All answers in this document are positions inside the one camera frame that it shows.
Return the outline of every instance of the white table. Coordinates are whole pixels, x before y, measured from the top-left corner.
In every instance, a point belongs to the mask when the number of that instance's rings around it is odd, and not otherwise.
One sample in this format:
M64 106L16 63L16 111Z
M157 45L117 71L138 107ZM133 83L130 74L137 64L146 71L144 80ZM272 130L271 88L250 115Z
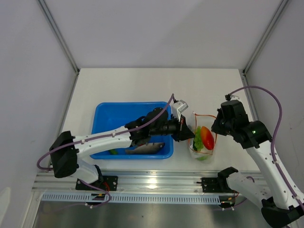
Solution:
M224 95L242 87L237 69L83 68L67 112L63 131L91 134L95 108L102 102L168 101L171 93L198 114L217 114ZM240 97L252 119L244 91ZM232 137L219 136L211 163L193 159L186 142L174 142L173 155L164 160L93 160L101 169L129 171L240 171L258 167Z

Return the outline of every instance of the white wall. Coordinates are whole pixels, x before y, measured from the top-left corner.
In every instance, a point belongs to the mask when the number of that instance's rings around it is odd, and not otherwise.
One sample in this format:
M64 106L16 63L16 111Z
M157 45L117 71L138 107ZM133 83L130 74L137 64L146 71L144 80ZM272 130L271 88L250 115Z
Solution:
M304 1L292 0L248 79L271 90L283 106L276 149L298 187L304 191ZM278 108L267 94L254 91L260 119L272 133Z
M36 1L2 1L0 31L0 191L12 188L1 228L17 228L75 74Z
M80 68L245 67L281 0L47 0Z

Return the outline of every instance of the orange vegetable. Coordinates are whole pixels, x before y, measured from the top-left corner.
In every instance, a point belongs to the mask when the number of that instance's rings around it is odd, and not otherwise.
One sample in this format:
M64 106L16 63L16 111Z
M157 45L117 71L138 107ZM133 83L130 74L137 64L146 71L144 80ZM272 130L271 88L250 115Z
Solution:
M213 150L214 138L211 131L207 127L201 127L200 137L206 149L210 151Z

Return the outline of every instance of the black mounting plate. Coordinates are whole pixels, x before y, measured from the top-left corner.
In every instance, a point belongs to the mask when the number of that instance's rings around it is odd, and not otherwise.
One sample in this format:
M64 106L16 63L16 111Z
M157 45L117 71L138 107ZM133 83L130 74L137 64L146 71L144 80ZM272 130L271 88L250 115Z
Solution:
M205 193L234 193L232 189L223 191L218 183L216 177L203 177L201 178L201 186Z
M107 186L105 183L108 184L110 191L116 191L117 185L118 185L118 177L117 176L103 176L104 180L103 181L95 181L91 183L90 185L93 185L94 187L97 187L99 189L107 191ZM85 191L96 191L96 189L90 188L83 184L80 179L77 179L76 182L76 190L85 190Z

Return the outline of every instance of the perforated metal strip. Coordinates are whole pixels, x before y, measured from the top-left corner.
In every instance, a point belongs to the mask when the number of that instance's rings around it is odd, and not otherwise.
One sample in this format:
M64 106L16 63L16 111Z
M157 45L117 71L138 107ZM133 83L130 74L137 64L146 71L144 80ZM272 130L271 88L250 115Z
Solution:
M160 195L160 194L121 194L111 193L112 203L174 203L174 204L220 204L214 195ZM90 193L46 192L43 201L103 202L93 200Z

